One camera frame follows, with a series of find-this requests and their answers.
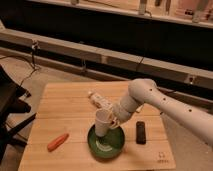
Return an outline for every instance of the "black chair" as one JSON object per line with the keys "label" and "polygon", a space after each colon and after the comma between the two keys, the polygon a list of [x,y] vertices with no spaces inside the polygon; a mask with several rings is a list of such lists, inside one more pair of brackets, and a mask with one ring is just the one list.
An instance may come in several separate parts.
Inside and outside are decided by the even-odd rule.
{"label": "black chair", "polygon": [[27,90],[16,84],[0,65],[0,163],[3,159],[7,144],[25,147],[26,142],[13,138],[21,129],[35,119],[32,115],[10,130],[6,127],[6,120],[10,113],[30,112],[31,107],[20,100]]}

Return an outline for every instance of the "white cup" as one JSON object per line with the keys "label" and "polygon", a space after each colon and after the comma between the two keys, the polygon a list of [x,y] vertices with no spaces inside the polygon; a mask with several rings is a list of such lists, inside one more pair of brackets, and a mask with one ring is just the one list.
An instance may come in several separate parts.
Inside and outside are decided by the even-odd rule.
{"label": "white cup", "polygon": [[95,134],[98,137],[103,137],[107,134],[108,129],[115,129],[119,125],[111,119],[111,112],[107,109],[98,109],[95,117]]}

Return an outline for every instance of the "wooden tabletop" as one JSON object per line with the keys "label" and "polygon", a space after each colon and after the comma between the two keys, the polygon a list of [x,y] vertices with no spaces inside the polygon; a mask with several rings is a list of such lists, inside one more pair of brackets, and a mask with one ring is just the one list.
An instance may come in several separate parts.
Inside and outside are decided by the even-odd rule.
{"label": "wooden tabletop", "polygon": [[[59,170],[157,170],[173,169],[175,161],[159,111],[144,105],[140,113],[121,125],[125,133],[122,153],[115,159],[97,161],[87,144],[96,107],[87,98],[96,91],[111,102],[127,91],[128,82],[54,83],[44,90],[19,171]],[[135,124],[145,121],[146,145],[135,142]],[[63,133],[70,137],[53,152],[47,144]]]}

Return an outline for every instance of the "orange carrot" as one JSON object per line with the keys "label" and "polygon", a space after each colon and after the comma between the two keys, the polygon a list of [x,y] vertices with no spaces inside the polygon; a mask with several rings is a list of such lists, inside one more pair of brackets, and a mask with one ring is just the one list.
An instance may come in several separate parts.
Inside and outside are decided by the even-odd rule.
{"label": "orange carrot", "polygon": [[47,145],[47,150],[49,152],[55,150],[57,147],[59,147],[61,144],[63,144],[66,139],[69,137],[69,134],[63,134],[59,137],[57,137],[56,139],[54,139],[53,141],[51,141],[48,145]]}

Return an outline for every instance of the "floor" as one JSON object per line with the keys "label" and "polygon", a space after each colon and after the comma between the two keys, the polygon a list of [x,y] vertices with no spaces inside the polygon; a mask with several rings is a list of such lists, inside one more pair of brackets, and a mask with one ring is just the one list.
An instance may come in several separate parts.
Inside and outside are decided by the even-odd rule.
{"label": "floor", "polygon": [[[16,59],[0,60],[0,64],[4,67],[6,72],[17,83],[26,77],[31,68],[26,62]],[[49,82],[83,82],[95,81],[94,79],[86,78],[84,76],[66,73],[63,71],[55,70],[53,68],[43,67],[37,71],[31,78],[26,80],[23,87],[27,88],[32,97],[25,99],[32,106],[30,114],[10,115],[8,123],[13,126],[23,119],[35,113],[39,100],[41,98],[44,86]],[[171,148],[176,161],[176,171],[210,171],[213,168],[213,151],[212,148],[200,141],[197,137],[192,135],[185,128],[181,127],[172,119],[168,118],[165,114],[162,119],[168,134]],[[26,127],[20,132],[24,137],[28,137],[31,125]],[[0,171],[16,171],[18,169],[23,149],[18,147],[11,147],[8,145]]]}

